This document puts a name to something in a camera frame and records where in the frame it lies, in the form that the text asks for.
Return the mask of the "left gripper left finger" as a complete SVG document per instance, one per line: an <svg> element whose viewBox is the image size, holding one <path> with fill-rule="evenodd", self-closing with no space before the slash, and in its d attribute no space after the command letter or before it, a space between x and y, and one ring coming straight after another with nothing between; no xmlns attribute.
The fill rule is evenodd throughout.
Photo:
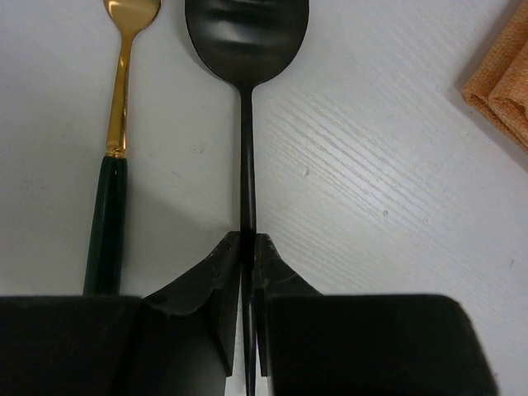
<svg viewBox="0 0 528 396"><path fill-rule="evenodd" d="M233 372L240 235L151 295L4 297L4 395L221 395Z"/></svg>

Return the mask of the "black spoon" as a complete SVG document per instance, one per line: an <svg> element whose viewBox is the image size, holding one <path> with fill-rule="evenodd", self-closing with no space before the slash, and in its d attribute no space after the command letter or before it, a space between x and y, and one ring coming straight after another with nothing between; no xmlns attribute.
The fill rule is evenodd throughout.
<svg viewBox="0 0 528 396"><path fill-rule="evenodd" d="M240 259L246 393L256 386L253 269L257 235L252 92L298 54L309 23L307 1L187 1L186 27L204 65L240 96Z"/></svg>

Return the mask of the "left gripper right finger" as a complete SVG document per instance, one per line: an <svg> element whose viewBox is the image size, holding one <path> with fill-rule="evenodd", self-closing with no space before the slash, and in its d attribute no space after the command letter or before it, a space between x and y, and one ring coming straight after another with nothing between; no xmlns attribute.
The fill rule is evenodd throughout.
<svg viewBox="0 0 528 396"><path fill-rule="evenodd" d="M445 295L325 295L256 239L261 373L273 395L495 395L473 324Z"/></svg>

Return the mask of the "orange cloth napkin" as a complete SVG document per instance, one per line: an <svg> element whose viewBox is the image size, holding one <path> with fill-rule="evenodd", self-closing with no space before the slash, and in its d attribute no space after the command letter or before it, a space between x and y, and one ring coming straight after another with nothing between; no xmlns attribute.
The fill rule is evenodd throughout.
<svg viewBox="0 0 528 396"><path fill-rule="evenodd" d="M521 1L475 73L464 101L527 149L527 2Z"/></svg>

